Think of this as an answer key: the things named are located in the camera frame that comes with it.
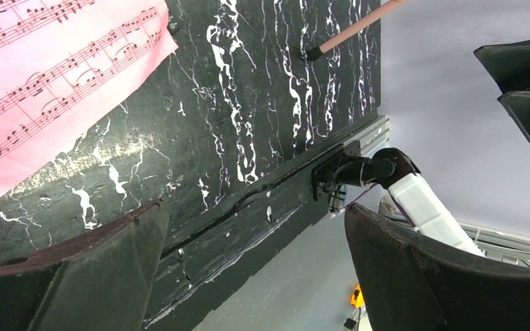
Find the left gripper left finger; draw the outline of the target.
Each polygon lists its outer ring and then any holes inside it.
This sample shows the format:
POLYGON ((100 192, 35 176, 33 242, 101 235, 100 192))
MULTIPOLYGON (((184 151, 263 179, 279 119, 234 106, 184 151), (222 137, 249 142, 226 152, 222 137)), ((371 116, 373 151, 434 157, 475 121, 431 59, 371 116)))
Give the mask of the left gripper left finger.
POLYGON ((0 263, 0 330, 140 330, 168 224, 157 199, 0 263))

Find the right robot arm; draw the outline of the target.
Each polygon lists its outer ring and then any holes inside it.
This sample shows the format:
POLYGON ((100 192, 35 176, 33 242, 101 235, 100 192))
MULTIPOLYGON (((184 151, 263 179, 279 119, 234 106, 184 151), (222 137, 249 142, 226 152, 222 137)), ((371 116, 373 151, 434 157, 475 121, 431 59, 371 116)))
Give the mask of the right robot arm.
MULTIPOLYGON (((530 143, 530 40, 485 45, 473 53, 499 87, 499 103, 530 143)), ((346 157, 331 180, 336 184, 380 185, 419 233, 476 256, 485 255, 414 162, 397 148, 381 149, 371 158, 346 157)))

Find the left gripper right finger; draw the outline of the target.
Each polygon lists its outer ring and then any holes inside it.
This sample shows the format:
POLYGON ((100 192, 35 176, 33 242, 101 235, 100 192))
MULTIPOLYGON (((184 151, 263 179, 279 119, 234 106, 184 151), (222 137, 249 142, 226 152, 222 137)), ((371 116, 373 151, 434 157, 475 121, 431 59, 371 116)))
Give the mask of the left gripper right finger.
POLYGON ((374 330, 530 330, 530 268, 453 248, 358 203, 344 227, 374 330))

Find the pink sheet music page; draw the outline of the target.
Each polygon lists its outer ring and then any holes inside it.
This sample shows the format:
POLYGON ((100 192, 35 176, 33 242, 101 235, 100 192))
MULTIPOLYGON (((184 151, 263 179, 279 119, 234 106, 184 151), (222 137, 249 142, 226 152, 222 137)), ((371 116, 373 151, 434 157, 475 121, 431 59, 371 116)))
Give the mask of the pink sheet music page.
POLYGON ((165 1, 0 1, 0 197, 177 49, 165 1))

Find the pink music stand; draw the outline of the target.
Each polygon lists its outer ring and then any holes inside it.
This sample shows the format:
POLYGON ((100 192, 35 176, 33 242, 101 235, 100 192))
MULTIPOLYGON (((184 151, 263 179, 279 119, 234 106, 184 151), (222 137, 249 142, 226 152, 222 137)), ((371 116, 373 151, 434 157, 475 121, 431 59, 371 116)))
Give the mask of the pink music stand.
POLYGON ((323 55, 330 52, 333 48, 338 47, 341 43, 353 37, 355 34, 361 32, 363 29, 369 27, 371 24, 379 21, 387 14, 391 13, 395 9, 401 7, 407 0, 389 0, 382 4, 377 9, 371 11, 366 16, 362 17, 359 21, 356 21, 351 26, 341 31, 334 37, 331 37, 324 43, 309 50, 302 51, 301 56, 305 61, 316 61, 323 55))

